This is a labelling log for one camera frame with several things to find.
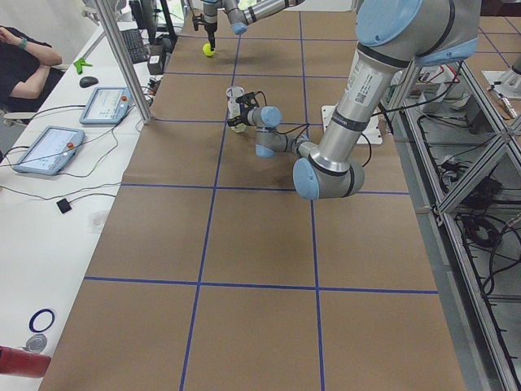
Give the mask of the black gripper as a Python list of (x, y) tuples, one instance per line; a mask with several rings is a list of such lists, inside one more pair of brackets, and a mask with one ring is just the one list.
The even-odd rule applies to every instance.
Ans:
[(243, 94), (241, 97), (236, 99), (236, 103), (239, 105), (239, 116), (229, 119), (227, 121), (228, 126), (239, 126), (243, 123), (249, 123), (249, 113), (257, 107), (257, 99), (255, 92), (248, 92)]
[(208, 33), (208, 44), (210, 47), (210, 51), (215, 51), (216, 49), (216, 39), (215, 33), (217, 31), (217, 13), (208, 14), (193, 14), (192, 16), (192, 24), (194, 25), (195, 31), (199, 30), (200, 26), (203, 26), (204, 29), (209, 32)]

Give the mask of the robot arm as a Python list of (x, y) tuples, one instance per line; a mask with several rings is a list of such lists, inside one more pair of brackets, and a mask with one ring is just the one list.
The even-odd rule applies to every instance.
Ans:
[(240, 8), (239, 1), (235, 0), (210, 0), (203, 1), (203, 11), (199, 15), (192, 16), (192, 24), (195, 31), (202, 26), (208, 36), (209, 50), (214, 52), (216, 49), (215, 33), (218, 27), (217, 13), (222, 9), (230, 22), (230, 27), (234, 34), (241, 35), (247, 31), (250, 24), (275, 15), (290, 7), (296, 7), (304, 1), (300, 0), (269, 0), (259, 1), (247, 8)]
[(349, 155), (390, 86), (409, 63), (419, 67), (455, 63), (477, 47), (479, 1), (364, 1), (357, 13), (357, 61), (319, 144), (304, 135), (280, 134), (281, 112), (230, 98), (228, 124), (256, 127), (256, 154), (291, 152), (298, 160), (293, 182), (306, 200), (357, 193), (364, 170)]

